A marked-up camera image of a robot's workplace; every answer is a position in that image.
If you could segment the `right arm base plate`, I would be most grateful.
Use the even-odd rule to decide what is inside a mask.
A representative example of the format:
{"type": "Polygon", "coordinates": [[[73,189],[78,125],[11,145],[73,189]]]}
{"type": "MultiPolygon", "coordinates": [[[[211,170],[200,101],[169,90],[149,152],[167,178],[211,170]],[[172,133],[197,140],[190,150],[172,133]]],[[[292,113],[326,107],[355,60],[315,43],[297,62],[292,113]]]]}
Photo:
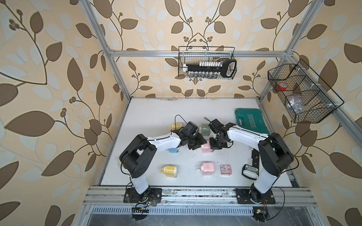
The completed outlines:
{"type": "Polygon", "coordinates": [[[271,189],[262,194],[254,188],[236,188],[235,193],[238,204],[276,204],[271,189]]]}

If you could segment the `yellow sharpener top row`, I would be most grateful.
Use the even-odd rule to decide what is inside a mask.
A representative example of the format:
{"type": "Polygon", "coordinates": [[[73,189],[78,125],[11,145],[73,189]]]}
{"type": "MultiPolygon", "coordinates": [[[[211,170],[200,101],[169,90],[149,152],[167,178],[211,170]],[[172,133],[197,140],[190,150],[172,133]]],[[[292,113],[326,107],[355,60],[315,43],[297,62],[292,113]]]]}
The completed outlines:
{"type": "Polygon", "coordinates": [[[170,128],[171,128],[171,131],[174,131],[174,130],[179,130],[182,126],[183,126],[182,123],[174,123],[170,126],[170,128]]]}

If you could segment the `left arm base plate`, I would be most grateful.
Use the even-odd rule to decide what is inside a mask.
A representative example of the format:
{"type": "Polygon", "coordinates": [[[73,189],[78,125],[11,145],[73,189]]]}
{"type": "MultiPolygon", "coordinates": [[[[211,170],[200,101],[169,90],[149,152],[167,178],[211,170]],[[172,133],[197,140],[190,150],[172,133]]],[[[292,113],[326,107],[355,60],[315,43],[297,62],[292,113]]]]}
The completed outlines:
{"type": "Polygon", "coordinates": [[[124,203],[147,203],[151,205],[157,205],[162,199],[162,189],[149,187],[144,193],[139,194],[131,187],[127,188],[123,198],[124,203]]]}

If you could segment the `blue pencil sharpener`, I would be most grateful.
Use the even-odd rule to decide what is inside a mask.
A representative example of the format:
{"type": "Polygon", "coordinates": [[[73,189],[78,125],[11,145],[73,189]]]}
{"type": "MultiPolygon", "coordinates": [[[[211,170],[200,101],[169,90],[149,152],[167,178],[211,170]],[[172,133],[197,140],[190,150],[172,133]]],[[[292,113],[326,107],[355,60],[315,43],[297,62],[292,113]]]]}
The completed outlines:
{"type": "Polygon", "coordinates": [[[169,151],[170,153],[178,153],[178,152],[179,152],[179,149],[178,149],[178,148],[170,148],[170,149],[168,149],[168,151],[169,151]]]}

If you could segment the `green pencil sharpener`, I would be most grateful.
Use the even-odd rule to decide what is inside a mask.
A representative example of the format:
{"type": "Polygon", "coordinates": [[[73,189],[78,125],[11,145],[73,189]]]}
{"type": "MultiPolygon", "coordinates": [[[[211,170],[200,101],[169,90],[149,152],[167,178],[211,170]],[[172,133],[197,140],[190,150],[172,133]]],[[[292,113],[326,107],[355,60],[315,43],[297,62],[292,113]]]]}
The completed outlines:
{"type": "Polygon", "coordinates": [[[209,136],[211,134],[211,129],[208,124],[202,124],[199,128],[199,131],[202,136],[209,136]]]}

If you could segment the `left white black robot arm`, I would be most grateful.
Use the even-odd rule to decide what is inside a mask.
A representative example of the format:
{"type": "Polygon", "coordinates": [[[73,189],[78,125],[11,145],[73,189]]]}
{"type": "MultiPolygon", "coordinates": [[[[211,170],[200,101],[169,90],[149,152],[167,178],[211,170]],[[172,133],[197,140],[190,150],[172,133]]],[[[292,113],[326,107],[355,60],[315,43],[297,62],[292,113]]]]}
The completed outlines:
{"type": "Polygon", "coordinates": [[[191,121],[186,126],[160,137],[138,134],[119,156],[120,169],[123,174],[129,176],[135,193],[145,195],[150,190],[145,173],[157,152],[183,146],[195,150],[204,144],[206,140],[199,132],[198,126],[191,121]]]}

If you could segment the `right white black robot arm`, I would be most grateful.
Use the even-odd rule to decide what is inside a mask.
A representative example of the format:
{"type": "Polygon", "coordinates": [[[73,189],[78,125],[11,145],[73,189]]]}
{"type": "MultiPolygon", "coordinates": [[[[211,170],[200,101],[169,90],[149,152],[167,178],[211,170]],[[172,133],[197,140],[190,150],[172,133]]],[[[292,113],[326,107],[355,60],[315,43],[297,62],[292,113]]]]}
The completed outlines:
{"type": "Polygon", "coordinates": [[[261,203],[277,179],[294,161],[284,140],[278,133],[261,134],[243,129],[234,123],[223,125],[217,119],[209,123],[215,137],[209,139],[211,149],[227,148],[227,143],[240,142],[259,152],[263,169],[256,181],[250,186],[250,199],[261,203]]]}

